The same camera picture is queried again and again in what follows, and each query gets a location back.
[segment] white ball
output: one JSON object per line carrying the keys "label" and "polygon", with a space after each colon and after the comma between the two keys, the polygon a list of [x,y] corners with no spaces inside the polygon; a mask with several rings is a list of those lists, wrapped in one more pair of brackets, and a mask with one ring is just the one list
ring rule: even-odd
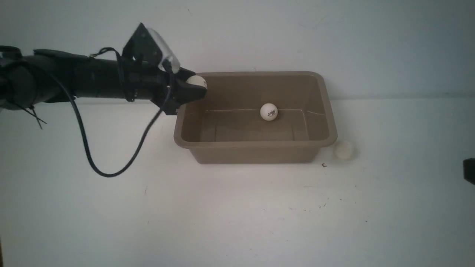
{"label": "white ball", "polygon": [[186,80],[186,82],[191,85],[202,86],[206,89],[208,88],[208,84],[206,83],[205,79],[198,75],[191,76],[188,78],[188,80]]}
{"label": "white ball", "polygon": [[341,160],[349,160],[353,157],[355,148],[349,141],[341,141],[335,145],[333,152],[337,158]]}
{"label": "white ball", "polygon": [[279,111],[277,110],[276,105],[267,103],[261,107],[261,117],[266,121],[273,121],[277,118],[277,114]]}

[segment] black robotic arm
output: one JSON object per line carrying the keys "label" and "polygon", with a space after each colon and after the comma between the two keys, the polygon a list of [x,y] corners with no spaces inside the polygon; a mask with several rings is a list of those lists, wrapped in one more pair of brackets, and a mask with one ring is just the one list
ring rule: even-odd
{"label": "black robotic arm", "polygon": [[[108,51],[116,54],[116,61],[95,58]],[[161,112],[175,115],[182,104],[204,98],[207,91],[186,82],[195,73],[181,68],[163,38],[143,24],[127,42],[122,55],[113,48],[103,48],[88,57],[46,49],[23,57],[18,48],[5,46],[0,47],[0,52],[0,107],[27,111],[40,124],[42,120],[33,109],[35,104],[71,102],[87,160],[96,173],[105,177],[120,175],[131,166]],[[123,98],[129,102],[147,99],[160,107],[145,128],[134,155],[118,172],[104,173],[94,164],[75,97]]]}

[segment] black cable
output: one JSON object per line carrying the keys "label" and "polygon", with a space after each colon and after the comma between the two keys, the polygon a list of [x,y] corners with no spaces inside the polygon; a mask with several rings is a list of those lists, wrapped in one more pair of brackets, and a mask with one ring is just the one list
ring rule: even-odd
{"label": "black cable", "polygon": [[[133,154],[132,158],[129,160],[129,162],[121,169],[119,170],[118,172],[115,172],[115,173],[104,173],[102,171],[100,171],[97,166],[94,164],[94,161],[92,160],[92,156],[91,156],[91,152],[89,150],[89,144],[87,142],[87,138],[86,138],[86,131],[84,129],[84,124],[83,124],[83,120],[81,118],[81,114],[79,113],[79,110],[77,108],[77,105],[76,103],[74,102],[74,98],[73,96],[71,95],[71,93],[69,92],[69,90],[61,83],[61,81],[58,80],[58,78],[56,78],[53,74],[47,72],[46,70],[36,66],[36,65],[33,65],[33,64],[28,64],[29,67],[33,67],[34,69],[40,71],[41,73],[45,74],[46,76],[48,76],[49,78],[51,78],[55,83],[58,84],[59,87],[61,87],[61,89],[64,91],[64,93],[66,94],[66,96],[68,97],[68,100],[70,101],[71,105],[73,106],[73,109],[74,109],[74,113],[76,115],[76,119],[77,119],[77,123],[79,124],[79,130],[81,131],[81,137],[83,139],[83,144],[84,144],[84,150],[86,152],[86,157],[87,157],[87,161],[89,162],[89,165],[91,165],[91,168],[99,175],[101,176],[104,176],[104,177],[115,177],[117,175],[120,175],[122,174],[124,171],[126,171],[133,163],[133,161],[135,160],[135,158],[137,157],[137,155],[139,154],[139,151],[140,149],[142,148],[142,145],[143,145],[143,142],[145,141],[145,137],[147,136],[147,133],[148,131],[150,130],[150,128],[152,127],[152,125],[155,123],[155,121],[158,119],[158,117],[160,116],[160,114],[162,113],[162,108],[160,108],[158,110],[158,112],[155,114],[155,116],[153,116],[152,120],[149,122],[149,124],[147,125],[147,127],[145,128],[145,131],[143,132],[142,134],[142,137],[140,139],[140,142],[139,142],[139,145],[137,146],[137,149],[135,150],[135,153]],[[165,107],[166,104],[168,103],[170,97],[171,97],[171,92],[173,90],[173,83],[174,83],[174,75],[173,73],[169,73],[170,74],[170,81],[169,81],[169,86],[168,86],[168,92],[167,92],[167,96],[165,97],[165,100],[163,102],[163,105],[162,107]]]}

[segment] white foam ball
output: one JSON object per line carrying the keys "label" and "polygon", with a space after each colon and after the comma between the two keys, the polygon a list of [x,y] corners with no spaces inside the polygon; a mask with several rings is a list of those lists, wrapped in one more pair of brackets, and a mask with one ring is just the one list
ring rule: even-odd
{"label": "white foam ball", "polygon": [[341,160],[349,160],[353,157],[355,148],[349,141],[340,141],[335,145],[333,152],[337,158]]}

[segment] plastic bin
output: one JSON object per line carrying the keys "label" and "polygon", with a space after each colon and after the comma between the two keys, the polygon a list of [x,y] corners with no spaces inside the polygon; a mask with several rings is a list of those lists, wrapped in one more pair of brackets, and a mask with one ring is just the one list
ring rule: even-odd
{"label": "plastic bin", "polygon": [[[203,100],[183,105],[174,139],[199,163],[311,162],[336,141],[323,78],[313,72],[199,74],[208,83]],[[278,116],[265,121],[260,108]]]}

